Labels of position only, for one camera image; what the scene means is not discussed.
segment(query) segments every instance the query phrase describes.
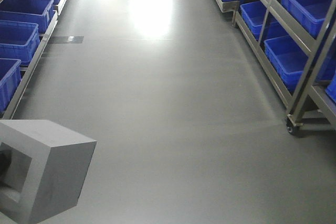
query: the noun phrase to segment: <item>gray foam block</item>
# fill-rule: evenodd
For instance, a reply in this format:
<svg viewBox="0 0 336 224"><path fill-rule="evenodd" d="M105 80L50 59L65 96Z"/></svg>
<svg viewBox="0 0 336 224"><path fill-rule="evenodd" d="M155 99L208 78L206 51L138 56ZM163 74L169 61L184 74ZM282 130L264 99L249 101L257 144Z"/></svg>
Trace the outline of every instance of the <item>gray foam block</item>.
<svg viewBox="0 0 336 224"><path fill-rule="evenodd" d="M39 223L78 203L96 141L48 120L0 120L0 211Z"/></svg>

